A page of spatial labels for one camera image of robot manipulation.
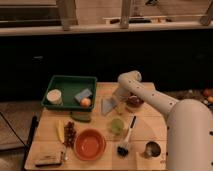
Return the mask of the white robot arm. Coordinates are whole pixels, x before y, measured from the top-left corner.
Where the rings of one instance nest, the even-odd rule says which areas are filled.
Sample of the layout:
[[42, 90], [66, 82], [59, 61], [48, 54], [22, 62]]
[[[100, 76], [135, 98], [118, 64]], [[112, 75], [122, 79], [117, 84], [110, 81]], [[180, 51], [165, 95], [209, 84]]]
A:
[[147, 89], [138, 71], [118, 76], [118, 97], [131, 92], [159, 111], [167, 125], [167, 171], [213, 171], [213, 113], [194, 99]]

